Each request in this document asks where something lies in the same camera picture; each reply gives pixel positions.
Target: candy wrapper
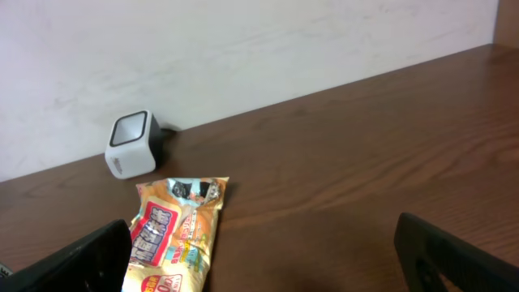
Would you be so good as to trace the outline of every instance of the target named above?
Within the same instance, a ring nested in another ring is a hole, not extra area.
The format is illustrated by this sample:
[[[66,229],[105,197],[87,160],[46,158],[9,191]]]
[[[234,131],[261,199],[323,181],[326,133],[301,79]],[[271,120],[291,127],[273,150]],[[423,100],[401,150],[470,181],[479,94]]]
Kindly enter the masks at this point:
[[[167,178],[137,185],[131,258],[122,292],[201,291],[228,178]]]

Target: white wall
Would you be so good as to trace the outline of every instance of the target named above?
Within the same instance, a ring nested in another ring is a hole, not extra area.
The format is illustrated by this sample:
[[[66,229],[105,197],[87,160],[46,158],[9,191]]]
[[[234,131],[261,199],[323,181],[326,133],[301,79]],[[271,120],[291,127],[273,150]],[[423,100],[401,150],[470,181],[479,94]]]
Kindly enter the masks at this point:
[[[0,0],[0,180],[491,42],[497,0]]]

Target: plastic package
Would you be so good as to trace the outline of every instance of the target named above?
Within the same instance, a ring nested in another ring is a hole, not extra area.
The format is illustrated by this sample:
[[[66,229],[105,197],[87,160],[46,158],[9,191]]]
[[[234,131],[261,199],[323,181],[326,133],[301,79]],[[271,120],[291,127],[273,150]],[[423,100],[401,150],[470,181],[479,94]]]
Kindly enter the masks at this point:
[[[201,291],[229,178],[167,178],[137,185],[139,214],[123,292]]]

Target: brown table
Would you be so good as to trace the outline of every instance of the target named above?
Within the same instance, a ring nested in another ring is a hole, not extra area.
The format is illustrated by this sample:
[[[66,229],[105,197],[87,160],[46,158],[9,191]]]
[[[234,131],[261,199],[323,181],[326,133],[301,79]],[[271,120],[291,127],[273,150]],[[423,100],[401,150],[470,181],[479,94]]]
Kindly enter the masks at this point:
[[[404,211],[519,265],[518,81],[519,50],[488,45],[182,131],[155,174],[97,156],[4,182],[0,260],[129,221],[136,183],[230,176],[212,291],[404,291]]]

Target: snack bag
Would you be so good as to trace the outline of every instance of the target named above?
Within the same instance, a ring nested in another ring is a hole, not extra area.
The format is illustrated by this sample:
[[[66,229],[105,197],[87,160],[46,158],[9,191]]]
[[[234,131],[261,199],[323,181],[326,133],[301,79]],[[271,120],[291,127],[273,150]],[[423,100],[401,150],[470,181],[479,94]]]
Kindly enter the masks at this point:
[[[131,258],[122,292],[201,291],[229,178],[167,178],[137,185]]]

